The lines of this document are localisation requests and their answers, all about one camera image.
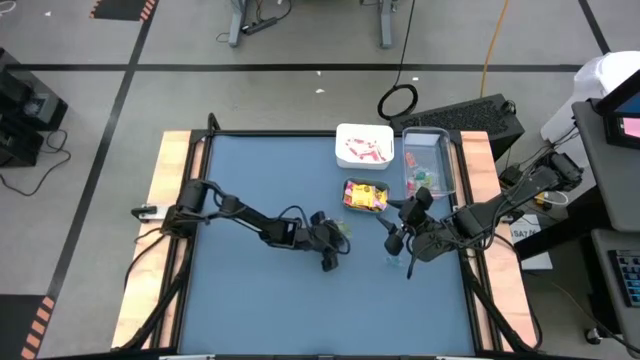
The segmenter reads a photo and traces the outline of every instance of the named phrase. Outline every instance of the black monitor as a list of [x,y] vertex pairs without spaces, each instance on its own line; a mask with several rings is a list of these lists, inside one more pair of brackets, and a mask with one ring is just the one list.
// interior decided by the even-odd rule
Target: black monitor
[[595,103],[595,111],[609,144],[640,149],[640,70]]

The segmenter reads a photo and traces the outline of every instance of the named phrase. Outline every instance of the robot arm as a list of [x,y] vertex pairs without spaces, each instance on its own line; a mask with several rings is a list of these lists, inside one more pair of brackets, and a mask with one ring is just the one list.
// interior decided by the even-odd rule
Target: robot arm
[[[500,217],[534,198],[540,192],[571,190],[582,181],[582,169],[564,154],[552,152],[540,161],[536,161],[534,166],[533,171],[527,172],[511,189],[485,203],[464,206],[440,221],[426,214],[433,198],[425,188],[418,190],[415,196],[406,201],[390,201],[390,205],[400,209],[398,216],[402,224],[397,227],[379,218],[389,231],[385,248],[391,255],[398,255],[403,248],[403,239],[407,235],[413,237],[411,248],[407,246],[412,258],[407,273],[407,278],[410,278],[416,260],[428,262],[454,249],[473,248],[494,231]],[[462,269],[467,278],[471,279],[471,289],[511,348],[520,352],[533,351],[492,302],[473,273],[468,260],[462,262]]]
[[[202,214],[205,199],[213,192],[213,201],[218,211]],[[209,223],[214,219],[233,220],[255,231],[268,246],[289,250],[317,251],[322,254],[322,269],[330,271],[338,267],[338,254],[349,252],[349,241],[342,235],[338,226],[327,219],[324,212],[318,211],[307,223],[304,213],[302,219],[270,218],[244,204],[236,196],[222,191],[215,182],[190,180],[185,184],[176,205],[171,206],[162,224],[161,232],[175,237],[191,237],[195,225]],[[347,244],[347,250],[341,251]]]

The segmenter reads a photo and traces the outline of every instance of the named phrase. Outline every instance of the metal table leg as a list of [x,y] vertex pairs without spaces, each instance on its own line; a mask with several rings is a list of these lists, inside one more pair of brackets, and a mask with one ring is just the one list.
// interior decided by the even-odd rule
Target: metal table leg
[[231,28],[229,29],[229,46],[238,46],[240,31],[244,26],[245,15],[247,14],[247,3],[249,0],[231,0],[233,15],[231,17]]
[[391,40],[391,9],[394,0],[382,0],[380,3],[380,47],[388,49],[393,45]]

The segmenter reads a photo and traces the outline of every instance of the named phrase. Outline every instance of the black floor stripe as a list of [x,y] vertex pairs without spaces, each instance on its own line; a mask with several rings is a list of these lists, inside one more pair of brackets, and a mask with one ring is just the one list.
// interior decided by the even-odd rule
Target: black floor stripe
[[598,22],[596,21],[596,17],[595,15],[593,15],[593,11],[591,10],[591,6],[589,6],[589,3],[587,2],[587,0],[578,0],[578,3],[580,3],[582,12],[584,13],[584,16],[587,18],[587,23],[589,23],[591,32],[593,33],[593,36],[596,38],[596,42],[598,43],[598,46],[600,47],[600,51],[602,51],[602,54],[604,55],[608,52],[611,52],[611,48],[609,47],[609,44],[607,44],[607,41],[604,39],[604,34],[602,33],[602,30],[600,30],[600,25],[598,25]]
[[122,112],[122,108],[124,107],[129,88],[131,87],[131,81],[133,80],[133,75],[135,74],[135,65],[140,60],[142,48],[144,47],[147,35],[149,34],[149,29],[151,27],[154,13],[151,14],[148,21],[144,22],[142,28],[140,29],[140,33],[138,34],[138,39],[136,40],[136,44],[133,49],[133,53],[131,54],[129,64],[127,65],[122,83],[120,84],[120,88],[118,89],[113,107],[111,108],[109,120],[107,121],[107,125],[105,126],[102,138],[100,139],[100,145],[98,146],[96,157],[93,160],[93,165],[91,166],[89,177],[87,178],[84,190],[82,191],[80,203],[78,204],[76,213],[73,216],[71,228],[69,229],[67,239],[64,242],[60,258],[58,259],[58,264],[56,265],[53,277],[51,278],[51,283],[49,284],[47,295],[49,295],[49,297],[51,297],[54,301],[58,299],[58,295],[60,295],[60,290],[62,289],[62,285],[67,276],[67,271],[69,270],[69,265],[71,264],[71,258],[73,257],[76,245],[78,244],[78,239],[80,238],[80,233],[82,231],[84,221],[87,217],[89,205],[91,204],[93,194],[95,193],[96,185],[98,184],[98,179],[100,177],[100,173],[102,172],[102,167],[104,166],[104,161],[107,158],[107,152],[109,151],[111,140],[113,139],[113,134],[116,131],[116,126],[118,125],[118,120],[120,119],[120,113]]
[[[130,64],[19,64],[7,66],[23,71],[129,71]],[[582,65],[489,65],[489,72],[577,72]],[[262,71],[397,71],[398,64],[136,64],[133,71],[156,72],[262,72]],[[481,72],[482,64],[405,64],[407,71]]]

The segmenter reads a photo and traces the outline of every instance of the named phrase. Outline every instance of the keyboard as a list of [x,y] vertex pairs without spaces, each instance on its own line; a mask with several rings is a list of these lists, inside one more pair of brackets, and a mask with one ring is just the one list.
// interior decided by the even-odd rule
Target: keyboard
[[396,130],[411,126],[433,126],[446,130],[486,131],[489,135],[505,132],[509,125],[502,95],[492,95],[451,106],[411,114],[392,120]]
[[640,307],[640,251],[609,251],[618,285],[628,307]]

